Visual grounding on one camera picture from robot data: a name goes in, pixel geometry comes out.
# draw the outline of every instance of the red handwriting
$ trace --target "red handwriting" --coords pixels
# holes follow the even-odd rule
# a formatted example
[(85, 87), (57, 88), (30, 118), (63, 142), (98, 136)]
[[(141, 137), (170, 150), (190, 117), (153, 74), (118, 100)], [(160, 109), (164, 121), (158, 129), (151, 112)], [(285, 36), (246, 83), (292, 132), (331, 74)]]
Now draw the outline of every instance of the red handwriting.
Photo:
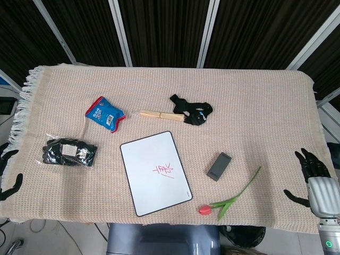
[(156, 170), (152, 170), (153, 172), (157, 171), (157, 173), (175, 179), (173, 177), (171, 177), (171, 170), (173, 170), (173, 168), (170, 168), (170, 163), (167, 165), (165, 164), (165, 166), (156, 166)]

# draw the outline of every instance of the black gloves in plastic bag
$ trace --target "black gloves in plastic bag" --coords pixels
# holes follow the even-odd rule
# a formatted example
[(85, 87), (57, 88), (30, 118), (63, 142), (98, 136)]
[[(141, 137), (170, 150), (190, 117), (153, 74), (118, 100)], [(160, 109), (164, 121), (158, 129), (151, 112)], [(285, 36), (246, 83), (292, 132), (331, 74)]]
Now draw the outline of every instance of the black gloves in plastic bag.
[(42, 150), (45, 164), (92, 166), (97, 147), (77, 139), (60, 138), (47, 141)]

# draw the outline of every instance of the black wall panel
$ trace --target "black wall panel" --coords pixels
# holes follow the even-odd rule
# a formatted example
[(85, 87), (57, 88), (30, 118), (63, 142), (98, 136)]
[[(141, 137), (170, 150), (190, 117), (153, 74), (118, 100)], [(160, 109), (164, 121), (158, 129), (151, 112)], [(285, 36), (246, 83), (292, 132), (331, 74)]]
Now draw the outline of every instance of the black wall panel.
[(32, 0), (0, 1), (0, 69), (23, 86), (38, 65), (69, 63)]
[[(299, 68), (314, 80), (316, 98), (323, 99), (340, 87), (340, 26), (338, 26)], [(333, 100), (340, 109), (340, 100)]]
[(209, 0), (120, 0), (133, 66), (196, 67)]
[(340, 112), (340, 96), (337, 96), (333, 100), (330, 101), (330, 104), (333, 105)]
[(221, 0), (206, 68), (286, 69), (339, 0)]
[(107, 0), (43, 0), (77, 62), (125, 66)]

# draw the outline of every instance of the white board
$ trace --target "white board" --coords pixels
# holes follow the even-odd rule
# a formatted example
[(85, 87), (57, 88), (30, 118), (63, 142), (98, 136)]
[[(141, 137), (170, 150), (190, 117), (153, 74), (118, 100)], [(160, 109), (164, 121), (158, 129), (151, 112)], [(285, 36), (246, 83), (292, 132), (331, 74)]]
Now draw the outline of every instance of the white board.
[(192, 199), (169, 131), (124, 143), (121, 152), (137, 216)]

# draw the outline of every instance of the bundle of wooden sticks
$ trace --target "bundle of wooden sticks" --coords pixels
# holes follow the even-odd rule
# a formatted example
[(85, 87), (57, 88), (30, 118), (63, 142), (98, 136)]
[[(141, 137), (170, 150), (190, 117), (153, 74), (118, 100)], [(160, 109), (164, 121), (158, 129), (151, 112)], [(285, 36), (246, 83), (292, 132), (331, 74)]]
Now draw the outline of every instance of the bundle of wooden sticks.
[(159, 113), (159, 112), (152, 112), (150, 110), (141, 110), (140, 115), (143, 117), (165, 118), (167, 120), (182, 121), (182, 122), (184, 121), (184, 118), (185, 118), (184, 114)]

